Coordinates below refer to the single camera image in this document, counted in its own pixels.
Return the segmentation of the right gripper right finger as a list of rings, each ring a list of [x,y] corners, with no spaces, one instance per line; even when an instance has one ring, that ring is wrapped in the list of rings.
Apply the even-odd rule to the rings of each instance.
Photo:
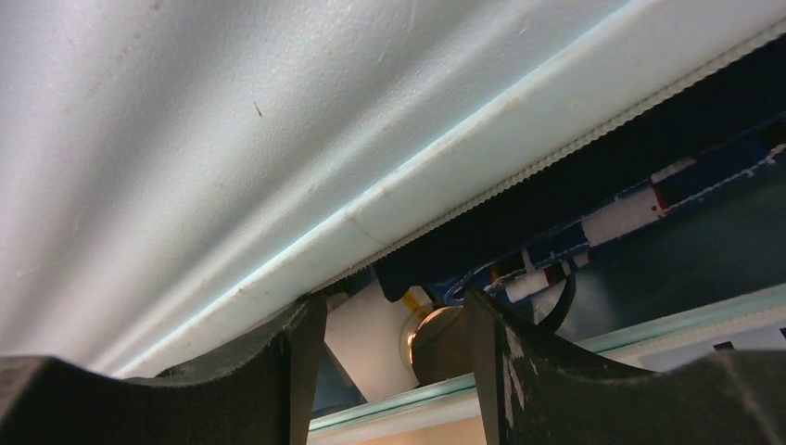
[[[717,351],[656,373],[585,350],[477,289],[463,311],[490,444],[785,440],[781,351]]]

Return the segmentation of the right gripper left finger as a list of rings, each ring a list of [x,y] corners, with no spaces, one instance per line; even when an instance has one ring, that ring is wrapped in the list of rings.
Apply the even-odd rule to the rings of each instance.
[[[326,303],[297,300],[268,323],[160,374],[128,379],[54,357],[1,361],[5,444],[303,444]]]

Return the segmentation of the gold round jar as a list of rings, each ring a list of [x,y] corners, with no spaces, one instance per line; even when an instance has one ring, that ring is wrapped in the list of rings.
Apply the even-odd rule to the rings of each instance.
[[[402,328],[399,354],[417,388],[473,372],[463,306],[424,306]]]

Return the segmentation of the white square box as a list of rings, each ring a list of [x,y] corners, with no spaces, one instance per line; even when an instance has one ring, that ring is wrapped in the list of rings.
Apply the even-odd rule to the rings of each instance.
[[[366,401],[382,401],[418,386],[410,340],[433,309],[419,286],[391,302],[373,282],[329,313],[326,345]]]

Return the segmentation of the blue white patterned garment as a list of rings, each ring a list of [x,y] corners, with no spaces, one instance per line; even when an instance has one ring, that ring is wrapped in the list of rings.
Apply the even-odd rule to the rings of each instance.
[[[606,200],[591,214],[551,230],[511,254],[424,287],[432,300],[460,305],[477,287],[509,305],[521,305],[570,278],[594,253],[659,223],[785,161],[785,118],[779,116],[681,159]]]

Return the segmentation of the light blue suitcase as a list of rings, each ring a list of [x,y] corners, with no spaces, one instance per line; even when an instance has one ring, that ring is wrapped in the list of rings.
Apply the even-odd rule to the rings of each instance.
[[[326,331],[377,261],[779,37],[781,1],[5,1],[1,361],[150,378],[311,296]]]

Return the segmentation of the navy blue garment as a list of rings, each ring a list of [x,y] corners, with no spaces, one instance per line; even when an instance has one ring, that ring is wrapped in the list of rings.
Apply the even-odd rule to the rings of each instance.
[[[374,264],[387,299],[469,272],[785,109],[779,37]]]

